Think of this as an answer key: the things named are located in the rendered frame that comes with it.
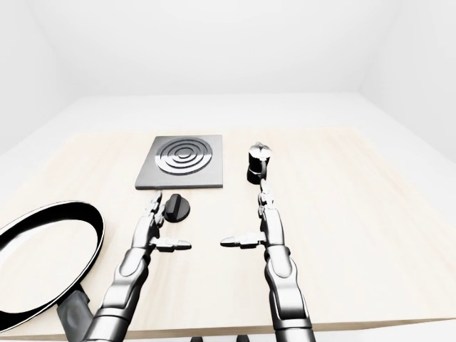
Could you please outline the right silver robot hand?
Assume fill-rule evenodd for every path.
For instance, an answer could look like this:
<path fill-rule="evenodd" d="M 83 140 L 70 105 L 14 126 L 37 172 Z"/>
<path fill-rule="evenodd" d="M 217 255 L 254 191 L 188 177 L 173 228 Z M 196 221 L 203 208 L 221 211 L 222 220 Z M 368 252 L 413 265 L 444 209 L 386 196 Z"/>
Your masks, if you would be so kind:
<path fill-rule="evenodd" d="M 261 220 L 259 232 L 247 232 L 232 237 L 226 237 L 221 242 L 222 247 L 240 247 L 241 249 L 256 248 L 262 244 L 266 248 L 284 246 L 284 230 L 278 209 L 274 204 L 274 196 L 265 179 L 260 181 L 261 192 L 258 196 L 258 215 Z"/>

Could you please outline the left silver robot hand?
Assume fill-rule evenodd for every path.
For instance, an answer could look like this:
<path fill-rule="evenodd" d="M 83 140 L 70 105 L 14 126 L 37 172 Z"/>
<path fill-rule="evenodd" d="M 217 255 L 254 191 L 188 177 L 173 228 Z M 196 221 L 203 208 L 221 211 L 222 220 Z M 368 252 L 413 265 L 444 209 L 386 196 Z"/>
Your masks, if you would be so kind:
<path fill-rule="evenodd" d="M 174 252 L 192 248 L 192 245 L 185 240 L 160 236 L 160 228 L 165 222 L 164 213 L 165 205 L 162 203 L 162 190 L 158 190 L 136 225 L 132 247 L 143 248 L 149 254 L 154 249 L 159 252 Z"/>

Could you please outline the round black stove knob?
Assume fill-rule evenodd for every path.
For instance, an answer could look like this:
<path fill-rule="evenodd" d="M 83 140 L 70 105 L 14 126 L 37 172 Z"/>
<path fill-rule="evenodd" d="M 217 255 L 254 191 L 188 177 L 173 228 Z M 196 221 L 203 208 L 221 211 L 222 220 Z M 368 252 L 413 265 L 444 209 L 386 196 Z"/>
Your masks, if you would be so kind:
<path fill-rule="evenodd" d="M 173 194 L 165 203 L 165 220 L 171 223 L 178 223 L 188 217 L 190 203 L 179 194 Z"/>

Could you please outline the flat dark stove plate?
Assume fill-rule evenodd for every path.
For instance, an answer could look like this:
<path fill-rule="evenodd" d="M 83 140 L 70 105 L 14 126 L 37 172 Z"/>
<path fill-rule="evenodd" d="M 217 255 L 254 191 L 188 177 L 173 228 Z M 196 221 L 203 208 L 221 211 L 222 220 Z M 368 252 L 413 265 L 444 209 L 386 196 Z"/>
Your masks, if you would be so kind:
<path fill-rule="evenodd" d="M 221 135 L 157 136 L 135 182 L 137 190 L 222 187 Z"/>

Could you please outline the black moka pot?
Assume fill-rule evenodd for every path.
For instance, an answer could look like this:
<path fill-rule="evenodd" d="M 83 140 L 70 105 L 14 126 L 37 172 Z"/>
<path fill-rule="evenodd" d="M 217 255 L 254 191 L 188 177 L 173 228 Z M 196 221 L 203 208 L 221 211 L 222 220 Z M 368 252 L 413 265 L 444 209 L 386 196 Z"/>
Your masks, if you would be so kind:
<path fill-rule="evenodd" d="M 262 180 L 266 179 L 270 157 L 271 149 L 261 142 L 256 142 L 249 148 L 247 180 L 250 183 L 259 185 Z"/>

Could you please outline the black frying pan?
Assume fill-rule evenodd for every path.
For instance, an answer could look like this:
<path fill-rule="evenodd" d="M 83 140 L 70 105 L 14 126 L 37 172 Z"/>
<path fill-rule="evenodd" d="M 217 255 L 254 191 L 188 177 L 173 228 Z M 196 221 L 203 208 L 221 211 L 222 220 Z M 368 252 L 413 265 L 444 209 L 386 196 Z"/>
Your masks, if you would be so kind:
<path fill-rule="evenodd" d="M 102 214 L 80 201 L 39 207 L 0 228 L 0 333 L 64 301 L 94 265 L 104 237 Z"/>

